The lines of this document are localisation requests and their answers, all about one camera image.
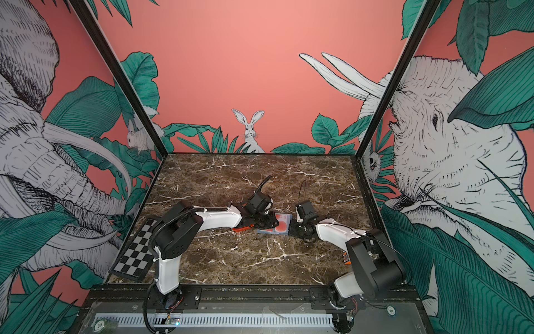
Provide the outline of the blue card holder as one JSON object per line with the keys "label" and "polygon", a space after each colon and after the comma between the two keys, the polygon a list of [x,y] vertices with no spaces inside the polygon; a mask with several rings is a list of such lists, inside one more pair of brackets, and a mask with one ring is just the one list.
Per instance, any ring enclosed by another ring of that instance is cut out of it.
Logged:
{"label": "blue card holder", "polygon": [[278,226],[266,230],[257,230],[258,234],[266,235],[288,235],[289,234],[289,224],[293,216],[291,214],[275,214],[275,218],[278,220]]}

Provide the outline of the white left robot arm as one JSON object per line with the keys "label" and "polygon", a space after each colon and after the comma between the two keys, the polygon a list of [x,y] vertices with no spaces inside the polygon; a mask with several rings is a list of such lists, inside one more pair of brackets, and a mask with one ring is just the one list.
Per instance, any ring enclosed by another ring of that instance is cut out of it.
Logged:
{"label": "white left robot arm", "polygon": [[179,268],[182,254],[196,235],[219,228],[250,228],[267,230],[279,226],[275,213],[252,213],[243,205],[229,207],[198,207],[186,201],[176,204],[156,223],[148,242],[156,263],[156,286],[162,295],[179,289]]}

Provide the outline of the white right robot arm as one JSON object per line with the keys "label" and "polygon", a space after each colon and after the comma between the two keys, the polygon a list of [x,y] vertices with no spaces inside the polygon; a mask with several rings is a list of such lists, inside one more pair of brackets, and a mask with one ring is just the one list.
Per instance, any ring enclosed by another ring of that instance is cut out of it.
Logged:
{"label": "white right robot arm", "polygon": [[406,280],[400,254],[379,229],[357,230],[332,218],[292,219],[289,235],[309,243],[328,242],[348,255],[351,271],[331,284],[335,301],[354,296],[373,299]]}

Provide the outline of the orange toy car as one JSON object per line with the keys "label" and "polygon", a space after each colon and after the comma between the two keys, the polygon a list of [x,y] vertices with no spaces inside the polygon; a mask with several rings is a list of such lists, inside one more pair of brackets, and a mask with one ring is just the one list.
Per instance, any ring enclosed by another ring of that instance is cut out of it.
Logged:
{"label": "orange toy car", "polygon": [[351,265],[351,260],[347,252],[343,253],[343,263],[345,265]]}

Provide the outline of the black white checkerboard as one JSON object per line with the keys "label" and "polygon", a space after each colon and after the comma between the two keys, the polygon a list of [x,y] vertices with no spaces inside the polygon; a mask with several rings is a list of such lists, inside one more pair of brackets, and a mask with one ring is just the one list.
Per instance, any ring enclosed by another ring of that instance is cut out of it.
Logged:
{"label": "black white checkerboard", "polygon": [[149,251],[149,240],[152,236],[153,225],[159,217],[147,217],[126,249],[119,255],[111,270],[113,275],[142,282],[153,264],[153,255]]}

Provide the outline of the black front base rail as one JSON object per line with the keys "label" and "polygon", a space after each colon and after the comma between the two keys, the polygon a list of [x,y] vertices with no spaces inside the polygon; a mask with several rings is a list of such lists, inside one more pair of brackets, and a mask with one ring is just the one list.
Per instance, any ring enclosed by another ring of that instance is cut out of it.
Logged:
{"label": "black front base rail", "polygon": [[419,295],[412,286],[391,289],[370,299],[362,295],[342,298],[335,296],[327,285],[198,285],[183,284],[178,306],[166,306],[165,297],[157,289],[149,291],[148,284],[105,284],[91,289],[82,310],[98,303],[131,303],[142,305],[149,295],[149,310],[199,310],[202,303],[308,303],[314,310],[341,311],[349,307],[365,308],[389,301],[415,303]]}

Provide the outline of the black right corner frame post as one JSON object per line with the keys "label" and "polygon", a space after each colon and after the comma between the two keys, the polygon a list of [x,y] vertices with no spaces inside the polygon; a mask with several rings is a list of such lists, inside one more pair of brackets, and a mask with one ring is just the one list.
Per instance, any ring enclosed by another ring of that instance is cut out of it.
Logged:
{"label": "black right corner frame post", "polygon": [[367,149],[367,146],[369,145],[374,132],[378,129],[379,122],[382,119],[385,111],[388,110],[389,103],[392,101],[396,89],[398,88],[400,81],[403,79],[403,76],[405,75],[407,68],[410,65],[410,61],[414,56],[415,52],[417,51],[417,48],[422,38],[424,37],[424,34],[428,29],[428,26],[431,23],[431,20],[435,15],[439,4],[440,0],[424,1],[419,16],[414,24],[413,30],[403,49],[403,53],[401,54],[399,61],[396,64],[396,67],[394,68],[392,76],[386,87],[385,93],[380,99],[380,103],[377,107],[377,110],[375,111],[375,114],[373,115],[369,127],[364,135],[364,138],[360,143],[360,147],[358,148],[358,151],[355,154],[357,160],[361,160],[363,158],[364,152]]}

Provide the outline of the black corner frame post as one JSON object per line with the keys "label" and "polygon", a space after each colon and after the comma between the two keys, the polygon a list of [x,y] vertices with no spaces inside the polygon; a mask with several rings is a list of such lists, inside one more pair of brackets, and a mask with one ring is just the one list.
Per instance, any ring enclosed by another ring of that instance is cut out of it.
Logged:
{"label": "black corner frame post", "polygon": [[414,24],[413,30],[403,49],[403,53],[401,54],[399,61],[396,64],[396,67],[394,68],[392,76],[386,87],[385,93],[380,99],[380,103],[377,107],[377,110],[375,111],[375,114],[373,115],[369,127],[364,135],[364,138],[360,143],[360,147],[358,148],[358,151],[355,154],[357,160],[361,160],[363,158],[364,152],[367,149],[367,146],[369,145],[374,132],[378,129],[379,122],[382,119],[385,111],[388,110],[389,103],[392,101],[396,89],[398,88],[400,81],[403,79],[403,76],[405,75],[407,68],[410,65],[410,61],[414,56],[415,52],[417,51],[417,48],[422,38],[424,37],[424,34],[428,29],[428,26],[431,23],[431,20],[435,15],[439,4],[440,0],[424,1],[419,16]]}
{"label": "black corner frame post", "polygon": [[110,69],[121,91],[125,94],[126,100],[131,105],[136,115],[140,118],[140,121],[142,122],[148,135],[155,144],[156,151],[162,156],[163,159],[165,159],[168,156],[168,151],[166,150],[164,143],[161,140],[161,137],[156,133],[151,120],[146,114],[144,107],[141,104],[140,98],[132,85],[132,82],[126,75],[121,63],[118,61],[115,52],[113,51],[106,36],[98,25],[93,11],[90,9],[90,7],[85,1],[74,0],[69,1],[69,4],[71,5],[77,17],[81,21],[84,29],[90,36],[91,40],[95,44],[101,57],[107,64],[108,69]]}

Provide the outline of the black left corner frame post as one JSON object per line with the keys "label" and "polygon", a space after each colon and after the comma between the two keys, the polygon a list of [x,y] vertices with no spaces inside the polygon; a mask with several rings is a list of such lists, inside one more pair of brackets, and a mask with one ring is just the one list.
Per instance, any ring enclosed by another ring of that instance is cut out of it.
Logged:
{"label": "black left corner frame post", "polygon": [[106,36],[98,25],[93,11],[90,9],[90,7],[85,1],[74,0],[69,1],[69,4],[71,5],[77,17],[81,21],[84,29],[90,36],[91,40],[95,44],[101,57],[107,64],[108,69],[110,69],[121,91],[125,94],[126,100],[131,105],[136,115],[140,118],[140,121],[142,122],[148,135],[155,144],[156,151],[162,156],[163,159],[165,159],[168,156],[168,151],[166,150],[164,143],[161,140],[161,137],[156,133],[151,120],[146,114],[144,107],[141,104],[140,98],[132,85],[132,82],[126,75],[121,63],[118,61],[115,52],[113,51]]}

